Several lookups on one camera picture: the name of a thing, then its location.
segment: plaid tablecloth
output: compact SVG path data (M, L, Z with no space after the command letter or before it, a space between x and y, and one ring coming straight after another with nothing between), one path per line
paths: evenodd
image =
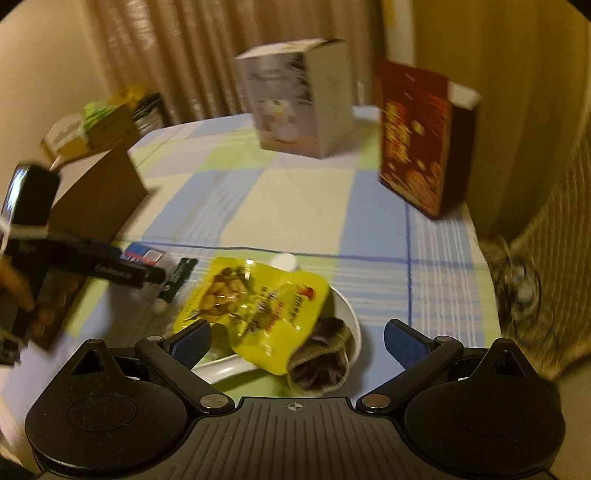
M325 276L350 300L363 348L339 394L356 398L402 370L383 345L390 318L429 337L488 346L500 335L495 299L467 209L434 222L380 185L378 118L377 108L357 108L354 133L324 160L261 150L249 115L144 137L130 155L150 194L119 240L200 262L169 317L153 316L126 288L89 282L55 352L30 346L4 378L5 407L17 423L82 341L131 345L158 333L220 255L265 261L292 252L301 268ZM281 380L261 372L221 387L233 397L289 395Z

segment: yellow snack bag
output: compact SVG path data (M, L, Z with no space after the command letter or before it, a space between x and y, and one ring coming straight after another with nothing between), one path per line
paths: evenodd
M221 323L234 352L274 375L285 375L328 292L328 282L313 273L218 257L177 316L173 331L197 319Z

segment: finger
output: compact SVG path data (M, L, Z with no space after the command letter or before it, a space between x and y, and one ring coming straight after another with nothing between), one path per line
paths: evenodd
M45 325L35 322L31 325L31 335L35 338L42 337L45 333Z
M55 314L55 311L50 307L39 307L37 310L37 322L43 325L51 325Z
M31 312L35 308L27 277L16 270L5 258L0 258L0 286L4 286L14 295L22 309Z
M66 295L63 293L56 294L51 304L57 309L62 308L66 304Z
M61 289L65 294L71 293L77 288L78 281L74 277L69 277L67 280L64 281L64 284L61 286Z

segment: food image on box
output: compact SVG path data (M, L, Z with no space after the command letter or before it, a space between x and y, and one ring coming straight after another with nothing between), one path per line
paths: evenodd
M265 102L265 120L273 137L277 140L293 143L299 136L296 114L287 100L267 100Z
M352 74L342 40L263 45L236 61L262 148L320 158L352 130Z
M381 175L394 190L435 215L452 114L447 78L425 71L413 73L413 80L400 76L397 82L384 81Z

